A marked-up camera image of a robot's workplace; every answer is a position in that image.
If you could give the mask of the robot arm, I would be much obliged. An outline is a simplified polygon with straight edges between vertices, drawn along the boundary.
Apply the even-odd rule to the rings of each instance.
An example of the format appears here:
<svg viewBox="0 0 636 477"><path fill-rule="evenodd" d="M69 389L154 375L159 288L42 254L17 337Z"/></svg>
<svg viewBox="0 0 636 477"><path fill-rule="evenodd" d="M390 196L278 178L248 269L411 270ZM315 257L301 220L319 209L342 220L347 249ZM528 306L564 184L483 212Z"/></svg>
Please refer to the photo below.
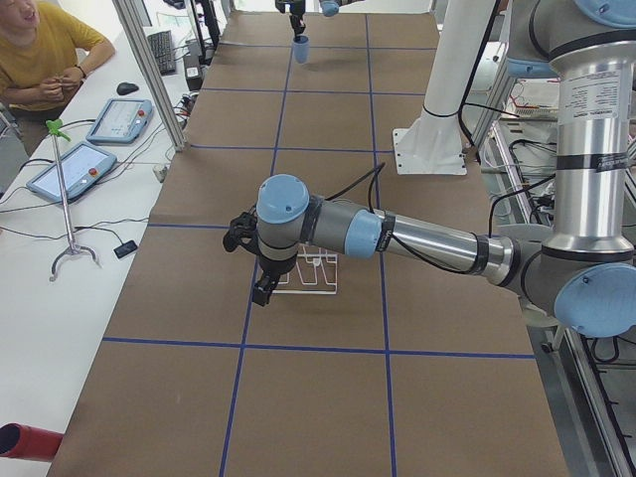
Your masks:
<svg viewBox="0 0 636 477"><path fill-rule="evenodd" d="M554 222L477 236L316 197L298 178L275 175L255 205L252 238L262 271L255 303L268 303L308 243L360 258L388 251L481 275L589 337L634 325L634 248L622 233L622 209L635 5L519 1L510 40L511 60L546 62L559 77Z"/></svg>
<svg viewBox="0 0 636 477"><path fill-rule="evenodd" d="M319 6L322 14L325 17L332 17L338 14L342 7L357 2L359 2L359 0L320 0ZM306 13L306 1L275 0L274 7L279 13L288 14L291 29L293 32L293 38L295 40L298 40L304 34L306 28L304 22L304 15Z"/></svg>

